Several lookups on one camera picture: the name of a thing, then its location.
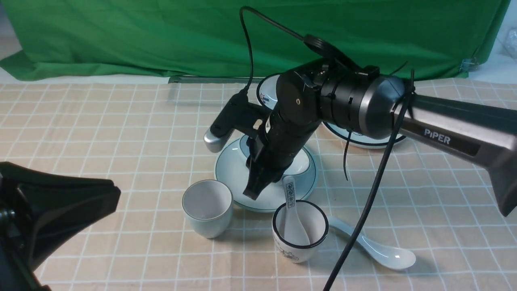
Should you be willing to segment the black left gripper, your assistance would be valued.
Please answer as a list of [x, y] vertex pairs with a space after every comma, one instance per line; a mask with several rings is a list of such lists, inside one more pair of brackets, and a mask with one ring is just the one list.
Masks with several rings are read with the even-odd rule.
[[43, 173], [1, 162], [7, 234], [32, 270], [76, 234], [114, 213], [121, 190], [112, 180]]

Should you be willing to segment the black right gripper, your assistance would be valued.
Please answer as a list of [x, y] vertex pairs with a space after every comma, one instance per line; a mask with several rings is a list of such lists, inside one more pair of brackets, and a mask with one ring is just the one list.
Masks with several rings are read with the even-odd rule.
[[251, 162], [243, 194], [257, 200], [284, 171], [323, 121], [331, 121], [336, 65], [312, 61], [280, 74], [277, 103], [251, 141]]

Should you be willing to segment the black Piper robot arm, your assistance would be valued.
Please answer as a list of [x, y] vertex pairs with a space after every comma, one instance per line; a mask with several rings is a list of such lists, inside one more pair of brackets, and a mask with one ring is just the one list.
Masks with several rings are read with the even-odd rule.
[[368, 66], [352, 72], [318, 59], [283, 72], [277, 103], [249, 136], [243, 194], [256, 200], [277, 182], [322, 122], [373, 139], [399, 133], [489, 173], [499, 212], [516, 207], [516, 111], [415, 94], [408, 79]]

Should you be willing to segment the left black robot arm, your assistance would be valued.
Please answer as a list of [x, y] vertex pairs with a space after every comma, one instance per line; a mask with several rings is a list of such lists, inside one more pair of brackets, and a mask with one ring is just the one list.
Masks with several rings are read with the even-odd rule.
[[114, 213], [121, 191], [112, 180], [69, 177], [1, 162], [2, 291], [48, 291], [34, 272], [76, 234]]

